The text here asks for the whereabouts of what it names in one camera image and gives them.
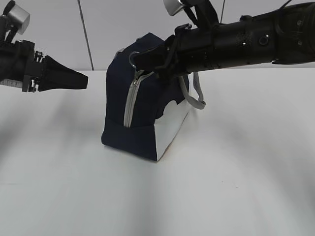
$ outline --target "bag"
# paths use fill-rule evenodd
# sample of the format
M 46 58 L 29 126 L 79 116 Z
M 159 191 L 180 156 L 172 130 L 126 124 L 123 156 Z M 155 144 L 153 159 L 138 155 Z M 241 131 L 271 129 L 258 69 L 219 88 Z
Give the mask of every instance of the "bag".
M 107 106 L 102 143 L 159 161 L 178 133 L 191 105 L 205 107 L 198 74 L 194 87 L 199 101 L 189 95 L 189 77 L 163 81 L 156 73 L 137 72 L 129 57 L 163 40 L 149 33 L 120 50 L 107 70 Z

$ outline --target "bag handle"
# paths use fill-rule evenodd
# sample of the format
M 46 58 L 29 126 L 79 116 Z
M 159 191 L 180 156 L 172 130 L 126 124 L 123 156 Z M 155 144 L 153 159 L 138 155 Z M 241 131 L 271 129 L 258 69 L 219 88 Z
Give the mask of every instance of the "bag handle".
M 181 76 L 179 78 L 179 83 L 181 85 L 181 89 L 182 89 L 184 98 L 187 100 L 187 102 L 189 104 L 191 104 L 196 109 L 199 109 L 199 110 L 205 109 L 206 102 L 203 99 L 203 93 L 202 93 L 202 89 L 200 86 L 200 80 L 199 80 L 198 72 L 193 73 L 193 87 L 196 90 L 196 92 L 198 93 L 198 96 L 199 96 L 198 100 L 189 95 L 183 76 Z

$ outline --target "cable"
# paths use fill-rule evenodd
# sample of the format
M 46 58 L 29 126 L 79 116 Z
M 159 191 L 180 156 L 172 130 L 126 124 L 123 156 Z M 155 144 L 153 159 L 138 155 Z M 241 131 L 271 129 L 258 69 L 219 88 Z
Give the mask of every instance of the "cable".
M 18 32 L 18 28 L 17 27 L 13 27 L 10 31 L 10 33 L 8 34 L 8 36 L 5 39 L 6 43 L 11 43 L 16 35 L 16 33 Z
M 10 73 L 12 72 L 12 68 L 14 67 L 18 59 L 20 58 L 21 51 L 22 51 L 21 44 L 18 43 L 18 49 L 15 53 L 15 56 L 12 62 L 8 66 L 4 67 L 3 70 L 0 70 L 0 82 L 7 79 L 7 77 L 10 75 Z
M 287 1 L 282 7 L 280 7 L 279 11 L 283 10 L 292 0 Z
M 193 13 L 192 9 L 189 8 L 189 7 L 185 7 L 184 11 L 185 11 L 186 14 L 188 15 L 189 19 L 191 19 L 191 21 L 193 22 L 193 24 L 198 27 L 198 20 L 197 20 L 195 14 Z
M 82 12 L 82 7 L 81 7 L 81 2 L 80 2 L 80 0 L 78 0 L 78 5 L 79 5 L 79 10 L 80 10 L 80 15 L 81 15 L 81 21 L 82 21 L 82 26 L 83 26 L 85 41 L 86 41 L 87 47 L 88 47 L 88 52 L 89 52 L 91 67 L 92 67 L 92 70 L 94 70 L 93 59 L 92 59 L 92 54 L 91 54 L 90 44 L 89 44 L 89 39 L 88 39 L 88 34 L 87 34 L 87 29 L 86 29 L 85 23 L 84 23 L 83 12 Z
M 224 7 L 225 7 L 225 0 L 223 1 L 223 8 L 222 8 L 222 13 L 221 13 L 221 21 L 220 21 L 220 24 L 222 24 Z

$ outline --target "white zipper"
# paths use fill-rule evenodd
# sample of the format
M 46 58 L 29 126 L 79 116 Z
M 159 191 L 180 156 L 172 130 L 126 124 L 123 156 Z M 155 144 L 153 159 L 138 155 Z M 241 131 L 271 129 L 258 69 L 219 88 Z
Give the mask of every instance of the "white zipper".
M 139 92 L 139 87 L 140 87 L 141 82 L 154 74 L 154 72 L 151 72 L 147 75 L 141 76 L 141 74 L 143 74 L 143 72 L 144 71 L 136 72 L 138 74 L 135 75 L 135 78 L 132 81 L 130 88 L 129 88 L 129 92 L 128 92 L 128 96 L 127 96 L 127 100 L 126 100 L 126 106 L 125 106 L 125 115 L 124 115 L 124 127 L 126 127 L 126 128 L 131 127 L 134 105 L 135 105 L 136 100 L 137 100 L 137 95 Z

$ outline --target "black cable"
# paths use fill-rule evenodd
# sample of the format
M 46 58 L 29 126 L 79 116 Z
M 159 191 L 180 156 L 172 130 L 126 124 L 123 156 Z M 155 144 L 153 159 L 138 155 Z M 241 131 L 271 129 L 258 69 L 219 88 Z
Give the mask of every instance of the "black cable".
M 5 41 L 6 36 L 6 19 L 4 16 L 0 16 L 0 44 Z
M 93 59 L 92 59 L 92 54 L 91 54 L 90 44 L 89 44 L 89 39 L 88 39 L 88 34 L 87 34 L 87 29 L 86 29 L 85 23 L 84 23 L 83 11 L 82 11 L 82 7 L 81 7 L 81 2 L 80 2 L 80 0 L 78 0 L 78 5 L 79 5 L 79 10 L 80 10 L 80 16 L 81 16 L 81 21 L 82 21 L 82 26 L 83 26 L 85 41 L 86 41 L 87 47 L 88 47 L 88 52 L 89 52 L 91 67 L 92 67 L 92 70 L 94 70 Z
M 20 58 L 20 54 L 21 54 L 21 43 L 18 43 L 18 48 L 17 51 L 15 53 L 15 56 L 12 60 L 12 62 L 4 67 L 2 70 L 0 70 L 0 82 L 7 79 L 7 77 L 10 75 L 10 73 L 12 73 L 12 69 L 14 67 L 14 65 L 16 64 L 16 62 L 18 61 L 18 59 Z
M 287 1 L 282 7 L 280 7 L 279 11 L 283 10 L 292 0 Z
M 18 32 L 18 30 L 19 30 L 19 29 L 18 29 L 17 27 L 13 27 L 13 28 L 11 29 L 10 33 L 8 34 L 8 36 L 6 37 L 5 42 L 6 42 L 6 43 L 11 43 L 12 40 L 14 39 L 16 33 Z
M 184 11 L 186 12 L 186 14 L 189 17 L 189 19 L 191 19 L 193 24 L 198 26 L 198 20 L 197 20 L 195 14 L 193 13 L 192 9 L 190 7 L 185 7 Z
M 222 24 L 224 7 L 225 7 L 225 0 L 223 1 L 223 8 L 222 8 L 222 13 L 221 13 L 221 21 L 220 21 L 220 24 Z

